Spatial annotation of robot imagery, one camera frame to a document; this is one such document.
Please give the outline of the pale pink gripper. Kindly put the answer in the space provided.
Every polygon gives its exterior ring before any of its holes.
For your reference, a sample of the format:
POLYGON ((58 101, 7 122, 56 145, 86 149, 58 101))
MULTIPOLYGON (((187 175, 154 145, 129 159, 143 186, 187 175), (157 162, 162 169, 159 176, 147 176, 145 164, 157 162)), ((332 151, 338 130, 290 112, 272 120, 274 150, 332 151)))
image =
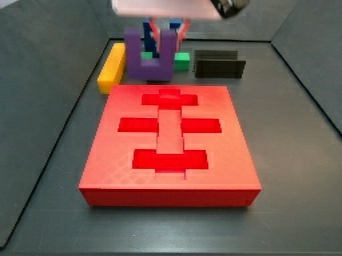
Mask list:
MULTIPOLYGON (((157 26, 157 18, 229 19, 238 15, 249 4, 250 0, 111 0, 113 10, 119 16, 150 17, 149 24, 157 50, 161 48, 161 29, 157 26)), ((191 26, 189 19, 182 20, 177 30, 177 48, 181 48, 191 26)))

